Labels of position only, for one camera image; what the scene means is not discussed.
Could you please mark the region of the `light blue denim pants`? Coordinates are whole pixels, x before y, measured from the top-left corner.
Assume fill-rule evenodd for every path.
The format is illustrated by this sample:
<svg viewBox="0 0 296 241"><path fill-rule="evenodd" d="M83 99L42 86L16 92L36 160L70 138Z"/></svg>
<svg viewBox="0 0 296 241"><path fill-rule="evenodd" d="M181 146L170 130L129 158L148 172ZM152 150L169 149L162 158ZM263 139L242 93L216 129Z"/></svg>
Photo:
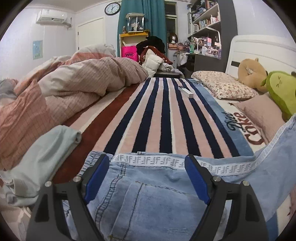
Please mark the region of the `light blue denim pants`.
<svg viewBox="0 0 296 241"><path fill-rule="evenodd" d="M189 240L206 204L185 171L183 155L109 155L110 166L98 193L87 208L105 240ZM284 214L295 187L295 118L253 156L211 159L201 166L224 181L248 181L259 200L270 240L289 217Z"/></svg>

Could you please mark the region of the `light green folded cloth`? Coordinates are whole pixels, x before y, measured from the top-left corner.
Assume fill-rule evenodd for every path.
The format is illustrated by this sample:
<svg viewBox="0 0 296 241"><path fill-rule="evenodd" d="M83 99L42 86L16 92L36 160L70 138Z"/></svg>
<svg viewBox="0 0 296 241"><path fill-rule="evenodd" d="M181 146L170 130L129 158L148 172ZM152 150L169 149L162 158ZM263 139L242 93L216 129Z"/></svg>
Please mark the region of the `light green folded cloth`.
<svg viewBox="0 0 296 241"><path fill-rule="evenodd" d="M56 126L39 137L27 150L19 164L1 171L1 198L17 207L37 201L40 189L55 173L82 140L80 131Z"/></svg>

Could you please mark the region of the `pink quilted pillow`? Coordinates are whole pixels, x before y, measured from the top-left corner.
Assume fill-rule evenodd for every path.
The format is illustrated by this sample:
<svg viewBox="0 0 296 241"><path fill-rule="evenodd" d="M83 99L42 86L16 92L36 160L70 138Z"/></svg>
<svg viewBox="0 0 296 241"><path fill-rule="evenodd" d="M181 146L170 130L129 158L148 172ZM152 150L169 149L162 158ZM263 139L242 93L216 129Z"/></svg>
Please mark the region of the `pink quilted pillow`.
<svg viewBox="0 0 296 241"><path fill-rule="evenodd" d="M266 144L273 139L280 127L285 124L282 111L271 99L269 93L258 95L246 101L236 102L234 105L259 128Z"/></svg>

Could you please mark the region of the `pink checked duvet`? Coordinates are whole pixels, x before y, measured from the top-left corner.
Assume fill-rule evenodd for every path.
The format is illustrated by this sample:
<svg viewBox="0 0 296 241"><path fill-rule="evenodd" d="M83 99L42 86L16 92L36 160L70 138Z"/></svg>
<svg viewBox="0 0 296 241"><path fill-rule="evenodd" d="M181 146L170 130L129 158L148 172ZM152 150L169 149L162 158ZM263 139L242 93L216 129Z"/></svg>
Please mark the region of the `pink checked duvet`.
<svg viewBox="0 0 296 241"><path fill-rule="evenodd" d="M53 57L21 81L1 80L1 169L15 167L40 136L107 92L147 77L136 61L116 57L111 45L98 44Z"/></svg>

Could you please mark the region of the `striped pink navy blanket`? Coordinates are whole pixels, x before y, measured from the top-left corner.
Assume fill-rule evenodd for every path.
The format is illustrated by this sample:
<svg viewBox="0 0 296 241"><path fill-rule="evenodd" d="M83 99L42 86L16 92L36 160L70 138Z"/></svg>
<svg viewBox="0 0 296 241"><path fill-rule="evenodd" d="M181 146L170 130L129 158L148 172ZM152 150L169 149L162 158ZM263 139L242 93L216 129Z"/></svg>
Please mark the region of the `striped pink navy blanket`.
<svg viewBox="0 0 296 241"><path fill-rule="evenodd" d="M183 95L178 86L190 90ZM251 156L265 145L258 127L197 80L149 78L111 92L65 121L82 140L55 174L73 178L91 151L165 153L207 158Z"/></svg>

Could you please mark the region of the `floral pillow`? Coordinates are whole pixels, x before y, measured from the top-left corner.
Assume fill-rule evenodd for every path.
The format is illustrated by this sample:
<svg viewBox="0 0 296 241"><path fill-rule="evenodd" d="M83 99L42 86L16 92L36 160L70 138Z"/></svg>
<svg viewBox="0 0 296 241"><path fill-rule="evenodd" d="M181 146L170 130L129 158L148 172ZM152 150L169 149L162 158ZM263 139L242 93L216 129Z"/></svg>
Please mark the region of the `floral pillow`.
<svg viewBox="0 0 296 241"><path fill-rule="evenodd" d="M218 71L196 71L191 75L206 86L218 99L248 100L259 93L232 76Z"/></svg>

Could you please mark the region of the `brown plush toy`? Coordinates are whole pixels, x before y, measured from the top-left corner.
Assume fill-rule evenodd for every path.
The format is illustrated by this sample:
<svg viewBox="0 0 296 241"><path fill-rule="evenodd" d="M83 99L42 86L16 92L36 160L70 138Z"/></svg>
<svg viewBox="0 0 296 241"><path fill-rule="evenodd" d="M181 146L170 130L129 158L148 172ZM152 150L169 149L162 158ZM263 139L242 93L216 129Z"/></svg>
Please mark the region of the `brown plush toy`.
<svg viewBox="0 0 296 241"><path fill-rule="evenodd" d="M238 67L238 81L261 93L266 93L267 88L261 85L267 78L267 72L259 63L258 58L244 59Z"/></svg>

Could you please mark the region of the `white bed headboard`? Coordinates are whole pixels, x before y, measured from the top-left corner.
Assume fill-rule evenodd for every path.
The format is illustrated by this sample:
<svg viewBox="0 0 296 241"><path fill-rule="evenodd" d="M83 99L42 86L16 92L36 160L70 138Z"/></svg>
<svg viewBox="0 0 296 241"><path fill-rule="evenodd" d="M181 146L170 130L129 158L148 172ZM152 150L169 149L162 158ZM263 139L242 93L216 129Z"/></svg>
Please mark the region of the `white bed headboard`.
<svg viewBox="0 0 296 241"><path fill-rule="evenodd" d="M267 72L295 72L295 42L270 35L238 35L230 45L225 73L238 77L238 66L244 59L258 58Z"/></svg>

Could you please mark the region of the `white puffer jacket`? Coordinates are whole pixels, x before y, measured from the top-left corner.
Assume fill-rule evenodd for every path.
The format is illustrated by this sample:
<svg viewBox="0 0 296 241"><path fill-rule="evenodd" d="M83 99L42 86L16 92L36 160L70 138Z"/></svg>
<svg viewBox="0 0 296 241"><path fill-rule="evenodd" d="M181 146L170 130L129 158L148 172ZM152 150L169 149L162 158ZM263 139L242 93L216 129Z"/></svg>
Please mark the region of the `white puffer jacket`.
<svg viewBox="0 0 296 241"><path fill-rule="evenodd" d="M149 77L153 77L156 74L159 66L163 63L163 58L156 55L151 49L148 49L145 54L145 61L142 66L148 72Z"/></svg>

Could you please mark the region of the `pink shopping bag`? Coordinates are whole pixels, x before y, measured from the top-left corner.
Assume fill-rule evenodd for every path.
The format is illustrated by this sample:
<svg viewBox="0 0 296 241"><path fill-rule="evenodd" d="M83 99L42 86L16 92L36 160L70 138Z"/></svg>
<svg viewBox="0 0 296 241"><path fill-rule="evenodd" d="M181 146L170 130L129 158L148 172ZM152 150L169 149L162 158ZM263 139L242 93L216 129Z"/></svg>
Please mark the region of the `pink shopping bag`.
<svg viewBox="0 0 296 241"><path fill-rule="evenodd" d="M133 46L123 46L121 48L121 57L132 59L138 62L137 47Z"/></svg>

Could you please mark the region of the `white door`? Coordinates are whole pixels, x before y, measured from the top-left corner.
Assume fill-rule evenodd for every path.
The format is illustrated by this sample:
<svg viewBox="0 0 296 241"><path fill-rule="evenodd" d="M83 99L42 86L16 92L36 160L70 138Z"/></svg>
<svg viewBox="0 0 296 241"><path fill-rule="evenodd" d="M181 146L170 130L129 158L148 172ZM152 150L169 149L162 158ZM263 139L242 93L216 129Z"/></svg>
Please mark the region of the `white door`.
<svg viewBox="0 0 296 241"><path fill-rule="evenodd" d="M88 20L77 26L77 49L90 45L105 44L105 17Z"/></svg>

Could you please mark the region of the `grey bookshelf with items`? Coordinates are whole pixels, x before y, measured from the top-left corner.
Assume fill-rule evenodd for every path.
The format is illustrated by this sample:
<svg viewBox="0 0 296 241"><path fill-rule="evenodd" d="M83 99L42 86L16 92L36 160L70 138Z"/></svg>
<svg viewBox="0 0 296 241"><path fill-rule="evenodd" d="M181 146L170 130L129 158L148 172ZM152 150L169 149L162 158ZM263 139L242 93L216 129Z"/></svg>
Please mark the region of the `grey bookshelf with items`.
<svg viewBox="0 0 296 241"><path fill-rule="evenodd" d="M190 1L188 40L196 41L194 70L225 72L230 44L237 32L233 1Z"/></svg>

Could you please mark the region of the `white air conditioner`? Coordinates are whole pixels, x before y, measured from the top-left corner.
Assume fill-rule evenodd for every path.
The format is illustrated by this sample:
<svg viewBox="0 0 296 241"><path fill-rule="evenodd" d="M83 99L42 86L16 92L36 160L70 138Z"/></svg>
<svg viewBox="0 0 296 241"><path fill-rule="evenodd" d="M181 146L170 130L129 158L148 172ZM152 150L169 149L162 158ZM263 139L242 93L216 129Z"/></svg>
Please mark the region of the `white air conditioner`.
<svg viewBox="0 0 296 241"><path fill-rule="evenodd" d="M37 14L36 23L40 25L63 25L67 28L72 27L72 19L68 20L65 11L55 9L41 9Z"/></svg>

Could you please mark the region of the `blue wall poster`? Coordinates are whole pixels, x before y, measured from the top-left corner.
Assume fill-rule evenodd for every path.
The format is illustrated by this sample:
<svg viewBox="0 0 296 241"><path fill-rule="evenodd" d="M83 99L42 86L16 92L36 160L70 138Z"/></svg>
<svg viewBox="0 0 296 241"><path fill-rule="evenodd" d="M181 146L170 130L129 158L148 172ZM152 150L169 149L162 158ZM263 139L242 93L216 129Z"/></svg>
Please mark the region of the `blue wall poster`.
<svg viewBox="0 0 296 241"><path fill-rule="evenodd" d="M43 58L43 41L42 40L33 41L32 55L33 55L33 60Z"/></svg>

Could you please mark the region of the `round wall clock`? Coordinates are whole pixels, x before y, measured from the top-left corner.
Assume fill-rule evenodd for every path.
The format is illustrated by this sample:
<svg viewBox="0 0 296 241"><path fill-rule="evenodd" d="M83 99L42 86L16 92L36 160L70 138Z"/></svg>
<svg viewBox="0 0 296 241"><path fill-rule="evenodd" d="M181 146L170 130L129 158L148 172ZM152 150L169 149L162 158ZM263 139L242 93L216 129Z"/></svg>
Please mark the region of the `round wall clock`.
<svg viewBox="0 0 296 241"><path fill-rule="evenodd" d="M120 11L120 4L119 3L110 3L108 4L105 9L104 9L104 12L106 15L108 16L112 16L112 15L116 15L119 11Z"/></svg>

